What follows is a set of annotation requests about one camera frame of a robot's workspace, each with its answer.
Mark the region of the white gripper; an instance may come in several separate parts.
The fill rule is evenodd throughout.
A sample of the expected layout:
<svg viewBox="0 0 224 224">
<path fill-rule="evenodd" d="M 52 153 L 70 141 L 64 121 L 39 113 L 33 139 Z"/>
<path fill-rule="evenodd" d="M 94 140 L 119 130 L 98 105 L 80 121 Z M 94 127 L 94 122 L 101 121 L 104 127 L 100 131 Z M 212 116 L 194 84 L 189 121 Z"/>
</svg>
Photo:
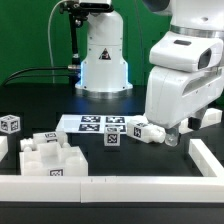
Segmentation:
<svg viewBox="0 0 224 224">
<path fill-rule="evenodd" d="M 167 129 L 167 145 L 178 145 L 179 130 L 172 127 L 186 118 L 190 117 L 190 129 L 199 130 L 204 113 L 197 112 L 222 94 L 222 53 L 219 38 L 171 31 L 152 47 L 149 60 L 154 68 L 148 79 L 145 115 L 149 122 Z"/>
</svg>

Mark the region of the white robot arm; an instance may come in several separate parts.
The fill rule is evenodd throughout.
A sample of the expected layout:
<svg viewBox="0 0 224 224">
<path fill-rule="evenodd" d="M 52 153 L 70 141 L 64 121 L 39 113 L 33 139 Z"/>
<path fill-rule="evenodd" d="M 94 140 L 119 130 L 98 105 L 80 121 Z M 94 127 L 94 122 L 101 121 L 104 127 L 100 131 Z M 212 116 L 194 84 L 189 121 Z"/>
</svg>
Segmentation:
<svg viewBox="0 0 224 224">
<path fill-rule="evenodd" d="M 198 130 L 207 106 L 224 91 L 224 0 L 142 0 L 151 12 L 171 17 L 169 31 L 150 50 L 145 115 L 165 129 L 165 142 L 179 143 L 183 120 Z M 123 21 L 106 13 L 111 0 L 79 0 L 87 10 L 87 57 L 76 87 L 117 93 L 132 87 L 122 56 Z"/>
</svg>

